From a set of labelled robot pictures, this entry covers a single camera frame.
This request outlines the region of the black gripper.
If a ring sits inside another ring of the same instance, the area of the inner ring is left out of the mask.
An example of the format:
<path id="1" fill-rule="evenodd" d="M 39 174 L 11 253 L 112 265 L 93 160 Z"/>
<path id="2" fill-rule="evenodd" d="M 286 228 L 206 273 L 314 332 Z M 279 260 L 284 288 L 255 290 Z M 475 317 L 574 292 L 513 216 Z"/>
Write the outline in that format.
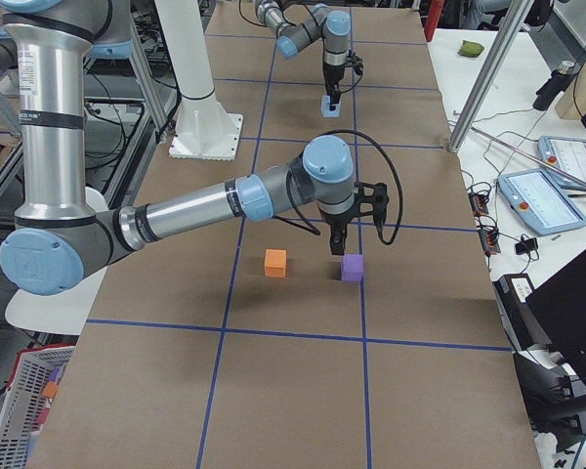
<path id="1" fill-rule="evenodd" d="M 334 106 L 340 104 L 341 90 L 339 85 L 344 78 L 345 70 L 346 66 L 344 64 L 322 64 L 322 73 L 324 84 L 326 85 L 326 96 L 328 97 L 329 108 L 334 108 Z"/>
<path id="2" fill-rule="evenodd" d="M 326 212 L 321 212 L 320 215 L 330 229 L 329 247 L 331 254 L 343 256 L 346 250 L 348 225 L 356 218 L 356 215 L 349 213 L 329 214 Z"/>

